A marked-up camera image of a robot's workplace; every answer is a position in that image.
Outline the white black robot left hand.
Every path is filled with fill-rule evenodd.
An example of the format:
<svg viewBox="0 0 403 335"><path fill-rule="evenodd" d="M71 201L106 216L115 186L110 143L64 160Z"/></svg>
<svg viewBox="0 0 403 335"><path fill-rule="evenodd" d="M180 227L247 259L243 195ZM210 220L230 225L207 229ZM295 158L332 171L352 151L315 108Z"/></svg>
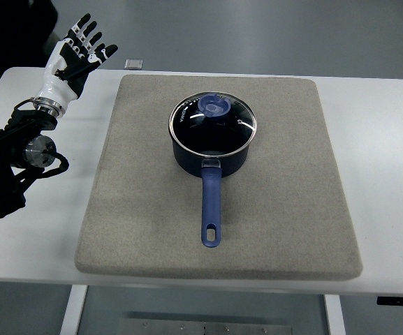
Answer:
<svg viewBox="0 0 403 335"><path fill-rule="evenodd" d="M43 86L34 96L37 110L62 117L69 103L81 96L88 75L118 50L100 41L102 33L94 31L96 26L87 13L57 42L43 73Z"/></svg>

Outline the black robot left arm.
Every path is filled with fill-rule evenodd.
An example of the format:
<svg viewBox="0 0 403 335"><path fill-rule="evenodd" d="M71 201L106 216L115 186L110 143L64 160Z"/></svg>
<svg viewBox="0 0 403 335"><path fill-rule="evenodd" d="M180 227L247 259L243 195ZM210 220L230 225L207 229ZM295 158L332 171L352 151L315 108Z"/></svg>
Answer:
<svg viewBox="0 0 403 335"><path fill-rule="evenodd" d="M27 99L16 105L0 129L0 218L25 207L24 193L38 179L67 171L68 160L42 131L53 131L61 108L50 100Z"/></svg>

